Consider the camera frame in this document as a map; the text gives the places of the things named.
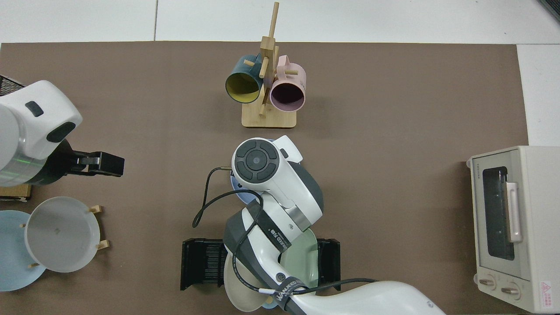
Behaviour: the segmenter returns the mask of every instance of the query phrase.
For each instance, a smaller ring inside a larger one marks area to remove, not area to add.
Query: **wooden base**
[[[0,200],[19,200],[26,202],[31,197],[31,185],[0,187]]]
[[[264,86],[260,90],[256,101],[243,104],[241,108],[241,124],[246,128],[284,128],[289,129],[296,126],[296,112],[283,112],[272,104],[264,103]]]

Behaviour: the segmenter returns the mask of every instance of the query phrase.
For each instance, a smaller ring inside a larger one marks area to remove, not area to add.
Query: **toaster oven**
[[[512,147],[467,166],[478,289],[532,313],[560,313],[560,147]]]

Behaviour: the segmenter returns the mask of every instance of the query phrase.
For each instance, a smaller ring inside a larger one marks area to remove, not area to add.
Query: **wire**
[[[206,186],[204,188],[204,200],[202,201],[202,206],[203,207],[206,204],[206,197],[208,197],[208,184],[210,183],[210,176],[212,176],[212,174],[217,170],[229,170],[229,171],[231,171],[231,167],[221,166],[219,168],[215,168],[215,169],[211,170],[210,173],[208,173],[208,178],[206,178]]]
[[[377,282],[377,280],[374,279],[368,279],[368,278],[352,278],[352,279],[345,279],[345,280],[341,280],[341,281],[337,281],[337,282],[332,282],[332,283],[327,283],[324,285],[319,285],[316,286],[314,288],[311,289],[305,289],[305,290],[296,290],[294,292],[292,292],[292,295],[300,295],[300,294],[306,294],[306,293],[311,293],[311,292],[315,292],[315,291],[319,291],[319,290],[325,290],[328,288],[332,288],[334,286],[337,285],[342,285],[342,284],[348,284],[348,283],[353,283],[353,282]]]
[[[204,199],[202,200],[202,208],[198,211],[197,215],[194,217],[193,228],[196,228],[198,226],[198,224],[200,223],[200,219],[202,218],[202,214],[204,213],[204,210],[208,207],[208,205],[206,205],[206,198],[208,197],[208,184],[210,183],[210,177],[217,170],[231,171],[231,167],[228,166],[217,167],[211,170],[210,173],[208,173],[208,177],[206,178],[206,186],[204,187]]]
[[[205,209],[208,208],[211,204],[213,204],[214,202],[216,202],[216,201],[218,201],[218,200],[220,200],[220,199],[222,199],[226,196],[229,196],[231,194],[237,194],[237,193],[250,193],[250,194],[255,195],[258,198],[258,200],[259,200],[259,212],[257,213],[257,217],[258,217],[260,212],[263,210],[263,202],[264,201],[263,201],[262,196],[259,195],[256,192],[252,191],[252,190],[249,190],[249,189],[240,189],[240,190],[237,190],[237,191],[229,191],[229,192],[223,193],[223,194],[217,196],[216,198],[210,200],[204,206],[202,206],[202,208],[198,211],[197,215],[194,217],[193,228],[196,228],[198,226],[198,224],[200,223],[200,220],[202,219],[202,215],[204,214]],[[255,218],[253,220],[253,223],[251,223],[249,228],[243,233],[243,235],[239,239],[239,242],[237,243],[237,246],[235,247],[235,250],[233,252],[232,265],[233,265],[233,268],[234,268],[235,276],[239,279],[239,281],[241,283],[243,283],[247,288],[258,292],[259,289],[260,289],[259,287],[256,287],[256,286],[248,283],[247,281],[245,281],[245,279],[243,279],[243,277],[241,277],[241,275],[239,274],[239,271],[237,270],[237,264],[236,264],[237,252],[239,251],[239,248],[241,248],[241,245],[243,244],[243,242],[245,242],[245,240],[247,240],[247,237],[248,237],[249,233],[257,225],[257,223],[258,223],[257,219]]]

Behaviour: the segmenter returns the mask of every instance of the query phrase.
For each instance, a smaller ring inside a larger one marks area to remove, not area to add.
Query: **mug rack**
[[[268,36],[260,42],[260,55],[263,65],[259,77],[263,79],[259,97],[252,103],[243,104],[241,108],[241,124],[246,128],[293,128],[296,126],[296,112],[283,112],[274,107],[269,100],[269,92],[276,76],[278,62],[278,46],[274,38],[279,3],[274,3],[272,20]]]

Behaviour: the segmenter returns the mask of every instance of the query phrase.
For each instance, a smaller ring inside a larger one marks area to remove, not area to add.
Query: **logo on robot arm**
[[[297,284],[297,281],[292,281],[290,283],[288,283],[282,290],[276,292],[276,299],[277,300],[282,300],[286,297],[286,295],[288,295],[289,293],[291,293],[292,290],[290,290],[293,286],[295,286]]]
[[[288,245],[286,245],[286,242],[284,242],[283,237],[280,236],[280,234],[278,234],[278,232],[276,232],[274,229],[268,229],[268,231],[271,233],[271,235],[274,237],[274,239],[276,241],[278,241],[278,244],[280,244],[280,246],[282,246],[282,248],[284,250],[288,249]]]

